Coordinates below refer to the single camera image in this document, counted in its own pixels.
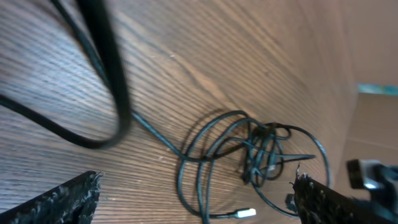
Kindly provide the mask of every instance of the wooden surface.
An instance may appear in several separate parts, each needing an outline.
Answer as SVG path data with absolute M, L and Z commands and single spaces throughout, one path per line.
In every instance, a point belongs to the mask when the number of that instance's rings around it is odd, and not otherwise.
M 369 199 L 366 190 L 353 190 L 349 184 L 346 161 L 377 159 L 397 165 L 398 96 L 360 93 L 348 132 L 335 190 L 344 195 Z
M 111 2 L 134 108 L 173 143 L 180 146 L 211 111 L 242 109 L 263 122 L 310 131 L 338 170 L 356 84 L 337 1 Z M 74 3 L 67 6 L 82 24 Z M 0 17 L 0 92 L 78 133 L 109 136 L 109 95 L 54 8 L 47 1 L 7 0 L 0 2 Z M 117 147 L 91 151 L 5 108 L 0 113 L 0 212 L 97 170 L 104 177 L 95 223 L 200 222 L 176 196 L 177 156 L 136 122 Z M 302 135 L 285 151 L 319 155 Z M 243 185 L 236 172 L 240 155 L 218 162 L 211 211 L 254 207 L 258 216 L 213 223 L 291 223 Z M 281 207 L 296 166 L 264 187 Z M 194 206 L 195 167 L 188 167 L 184 182 Z M 325 180 L 321 160 L 304 163 L 302 172 Z
M 398 85 L 398 2 L 341 2 L 357 81 Z

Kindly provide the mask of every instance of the cable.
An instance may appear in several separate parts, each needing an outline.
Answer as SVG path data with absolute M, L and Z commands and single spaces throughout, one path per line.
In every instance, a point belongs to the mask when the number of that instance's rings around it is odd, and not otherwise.
M 326 184 L 328 187 L 330 186 L 331 172 L 326 151 L 314 136 L 312 136 L 306 130 L 296 126 L 279 123 L 262 124 L 259 121 L 250 118 L 249 115 L 244 111 L 230 111 L 211 120 L 196 134 L 196 136 L 188 145 L 186 152 L 181 152 L 166 137 L 160 134 L 158 130 L 156 130 L 148 121 L 146 121 L 137 111 L 133 111 L 131 109 L 121 57 L 118 53 L 116 41 L 114 40 L 111 25 L 109 23 L 103 2 L 93 0 L 77 0 L 78 6 L 96 48 L 90 44 L 90 41 L 86 35 L 78 28 L 61 3 L 58 0 L 51 0 L 51 2 L 63 16 L 66 23 L 70 26 L 76 38 L 79 40 L 79 43 L 86 53 L 90 63 L 94 67 L 97 75 L 102 80 L 104 85 L 109 89 L 115 102 L 115 107 L 118 114 L 118 131 L 107 140 L 88 139 L 61 127 L 45 116 L 21 105 L 12 99 L 9 99 L 4 95 L 0 95 L 1 105 L 25 116 L 26 118 L 43 126 L 65 140 L 89 149 L 106 149 L 117 144 L 128 133 L 131 126 L 131 120 L 134 118 L 181 159 L 177 174 L 178 198 L 182 205 L 191 214 L 201 217 L 204 224 L 210 223 L 211 218 L 246 218 L 256 214 L 256 211 L 252 208 L 242 208 L 224 214 L 210 213 L 210 187 L 215 163 L 218 159 L 226 157 L 238 150 L 245 151 L 243 175 L 241 176 L 243 182 L 245 184 L 251 184 L 260 198 L 262 198 L 265 203 L 278 212 L 294 218 L 299 217 L 295 213 L 286 212 L 285 210 L 277 207 L 261 192 L 261 187 L 265 184 L 266 180 L 275 180 L 281 175 L 286 162 L 302 161 L 315 158 L 315 155 L 283 153 L 281 141 L 289 140 L 292 136 L 292 130 L 306 134 L 315 143 L 325 163 L 327 175 Z M 206 135 L 217 124 L 222 121 L 226 121 L 227 118 L 232 116 L 239 116 L 240 118 L 232 122 L 216 138 L 211 146 L 205 151 L 204 156 L 200 158 L 190 157 L 190 153 L 197 148 L 197 143 L 204 135 Z M 237 138 L 231 136 L 231 133 L 238 128 L 246 128 L 246 138 Z M 277 134 L 278 129 L 285 130 L 287 135 L 279 136 Z M 238 145 L 225 149 L 228 144 L 234 142 Z M 188 204 L 182 192 L 183 174 L 187 162 L 195 162 L 199 164 L 196 179 L 199 211 L 196 211 Z M 205 203 L 203 201 L 201 176 L 203 174 L 203 166 L 207 162 L 210 163 L 210 171 L 207 180 Z M 275 169 L 276 166 L 279 166 L 279 171 L 275 176 L 271 177 L 270 171 Z

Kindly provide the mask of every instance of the tangled cable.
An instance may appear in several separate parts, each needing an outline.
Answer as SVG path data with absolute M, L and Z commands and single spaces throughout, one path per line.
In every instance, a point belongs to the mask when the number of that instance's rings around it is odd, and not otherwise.
M 285 210 L 277 207 L 261 192 L 261 187 L 266 180 L 275 180 L 278 178 L 284 168 L 286 162 L 301 161 L 306 159 L 313 159 L 315 155 L 308 154 L 284 154 L 281 141 L 288 140 L 292 132 L 291 130 L 300 131 L 306 134 L 317 146 L 322 154 L 323 161 L 326 167 L 327 186 L 331 183 L 330 166 L 326 152 L 320 142 L 315 139 L 309 132 L 301 128 L 284 125 L 279 123 L 262 124 L 259 121 L 250 118 L 243 111 L 230 111 L 222 114 L 217 118 L 207 123 L 193 138 L 185 153 L 178 150 L 167 138 L 161 135 L 152 125 L 150 125 L 137 111 L 132 111 L 130 107 L 128 88 L 126 77 L 124 74 L 121 57 L 118 52 L 116 41 L 112 32 L 111 25 L 108 20 L 105 6 L 102 1 L 87 1 L 77 0 L 80 11 L 85 19 L 88 30 L 90 31 L 91 38 L 96 46 L 96 50 L 90 44 L 90 41 L 84 33 L 78 28 L 73 19 L 70 17 L 65 8 L 58 0 L 51 0 L 53 5 L 57 8 L 64 20 L 70 26 L 75 34 L 79 43 L 83 47 L 90 63 L 94 67 L 96 73 L 109 89 L 115 102 L 116 111 L 119 118 L 119 128 L 116 134 L 107 140 L 93 140 L 75 134 L 59 124 L 51 121 L 45 116 L 21 105 L 20 103 L 9 99 L 4 95 L 0 95 L 0 104 L 15 111 L 35 123 L 43 126 L 49 131 L 57 134 L 61 138 L 72 142 L 76 145 L 86 147 L 89 149 L 106 149 L 117 144 L 128 133 L 131 126 L 132 117 L 147 128 L 155 137 L 162 141 L 181 159 L 180 167 L 177 176 L 177 193 L 182 205 L 193 215 L 201 217 L 202 222 L 207 224 L 211 218 L 244 218 L 253 215 L 252 210 L 248 208 L 238 209 L 234 212 L 225 214 L 210 214 L 210 185 L 212 172 L 215 167 L 215 162 L 237 150 L 245 150 L 245 158 L 243 165 L 242 180 L 245 184 L 252 184 L 258 195 L 272 208 L 284 215 L 298 218 L 297 214 L 286 212 Z M 241 118 L 230 124 L 211 144 L 205 155 L 201 158 L 190 157 L 190 153 L 197 148 L 198 141 L 216 124 L 231 116 L 240 116 Z M 240 127 L 246 127 L 247 137 L 237 138 L 230 136 L 230 134 Z M 284 129 L 287 132 L 286 136 L 279 136 L 278 129 Z M 238 145 L 224 149 L 228 143 L 236 142 Z M 266 165 L 262 166 L 263 161 L 267 160 Z M 193 209 L 185 200 L 182 192 L 182 179 L 187 162 L 199 163 L 198 174 L 196 180 L 197 195 L 199 211 Z M 206 204 L 203 206 L 203 191 L 201 176 L 203 174 L 203 166 L 205 163 L 210 163 L 210 172 L 208 174 L 207 188 L 205 194 Z M 270 177 L 270 171 L 279 165 L 278 173 Z

